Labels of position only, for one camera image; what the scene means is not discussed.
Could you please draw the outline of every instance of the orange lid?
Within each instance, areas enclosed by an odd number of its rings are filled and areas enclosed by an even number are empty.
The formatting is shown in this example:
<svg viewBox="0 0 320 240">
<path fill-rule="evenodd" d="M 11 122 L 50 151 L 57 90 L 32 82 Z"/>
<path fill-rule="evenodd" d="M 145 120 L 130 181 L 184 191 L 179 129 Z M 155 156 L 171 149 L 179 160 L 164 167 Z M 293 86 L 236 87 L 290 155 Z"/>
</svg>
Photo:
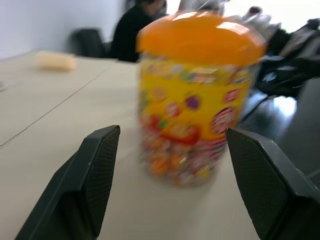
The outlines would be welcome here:
<svg viewBox="0 0 320 240">
<path fill-rule="evenodd" d="M 138 35 L 138 52 L 180 62 L 254 64 L 265 52 L 265 41 L 247 27 L 207 11 L 180 12 L 160 18 Z"/>
</svg>

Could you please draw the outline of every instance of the black jacket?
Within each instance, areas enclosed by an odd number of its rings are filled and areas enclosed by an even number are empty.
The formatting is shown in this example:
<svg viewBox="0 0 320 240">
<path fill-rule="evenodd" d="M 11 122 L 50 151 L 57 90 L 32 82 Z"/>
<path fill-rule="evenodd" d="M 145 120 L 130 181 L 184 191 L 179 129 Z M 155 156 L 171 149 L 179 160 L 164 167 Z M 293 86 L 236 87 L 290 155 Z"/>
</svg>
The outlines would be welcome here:
<svg viewBox="0 0 320 240">
<path fill-rule="evenodd" d="M 129 9 L 116 26 L 111 44 L 111 57 L 135 63 L 139 58 L 136 52 L 138 32 L 152 21 L 140 6 Z"/>
</svg>

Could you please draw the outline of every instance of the yellow sponge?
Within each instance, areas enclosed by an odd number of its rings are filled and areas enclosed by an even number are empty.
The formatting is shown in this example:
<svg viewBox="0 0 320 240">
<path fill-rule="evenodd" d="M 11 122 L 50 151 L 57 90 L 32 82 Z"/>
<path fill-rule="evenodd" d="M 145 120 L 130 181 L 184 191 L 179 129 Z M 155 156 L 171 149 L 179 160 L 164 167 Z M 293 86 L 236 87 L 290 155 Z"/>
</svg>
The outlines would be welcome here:
<svg viewBox="0 0 320 240">
<path fill-rule="evenodd" d="M 77 67 L 73 54 L 41 51 L 36 54 L 39 68 L 58 71 L 72 71 Z"/>
</svg>

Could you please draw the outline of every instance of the yellow label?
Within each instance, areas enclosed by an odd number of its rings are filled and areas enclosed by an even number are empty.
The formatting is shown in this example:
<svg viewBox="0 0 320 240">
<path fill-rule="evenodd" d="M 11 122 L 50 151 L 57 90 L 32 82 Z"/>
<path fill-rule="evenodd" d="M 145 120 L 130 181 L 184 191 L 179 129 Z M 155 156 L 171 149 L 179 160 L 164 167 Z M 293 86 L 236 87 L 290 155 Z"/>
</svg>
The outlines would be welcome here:
<svg viewBox="0 0 320 240">
<path fill-rule="evenodd" d="M 224 130 L 235 125 L 251 69 L 144 57 L 140 77 L 142 126 L 169 140 L 194 145 L 222 138 Z"/>
</svg>

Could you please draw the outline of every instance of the plastic container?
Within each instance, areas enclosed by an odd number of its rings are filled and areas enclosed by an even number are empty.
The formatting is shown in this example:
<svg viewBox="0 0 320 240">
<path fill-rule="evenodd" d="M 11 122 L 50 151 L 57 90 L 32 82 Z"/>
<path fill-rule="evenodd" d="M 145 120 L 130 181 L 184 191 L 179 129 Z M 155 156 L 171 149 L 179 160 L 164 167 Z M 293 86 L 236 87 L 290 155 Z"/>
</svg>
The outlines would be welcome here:
<svg viewBox="0 0 320 240">
<path fill-rule="evenodd" d="M 143 161 L 177 185 L 207 181 L 265 50 L 254 32 L 208 12 L 161 18 L 138 36 Z"/>
</svg>

